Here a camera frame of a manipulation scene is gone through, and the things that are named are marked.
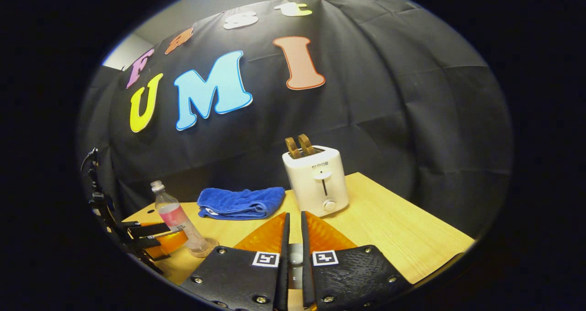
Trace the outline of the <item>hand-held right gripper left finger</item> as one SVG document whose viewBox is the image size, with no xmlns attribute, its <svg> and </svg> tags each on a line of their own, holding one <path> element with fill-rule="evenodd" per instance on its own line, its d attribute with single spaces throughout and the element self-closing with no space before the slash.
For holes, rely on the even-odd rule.
<svg viewBox="0 0 586 311">
<path fill-rule="evenodd" d="M 233 311 L 286 311 L 289 232 L 282 212 L 232 248 L 216 246 L 182 288 Z"/>
</svg>

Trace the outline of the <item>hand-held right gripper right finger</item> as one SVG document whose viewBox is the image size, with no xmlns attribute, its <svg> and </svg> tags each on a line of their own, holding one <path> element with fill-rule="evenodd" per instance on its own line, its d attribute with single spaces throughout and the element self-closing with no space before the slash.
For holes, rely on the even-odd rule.
<svg viewBox="0 0 586 311">
<path fill-rule="evenodd" d="M 302 305 L 308 311 L 365 311 L 413 285 L 376 246 L 358 246 L 320 217 L 301 212 Z"/>
</svg>

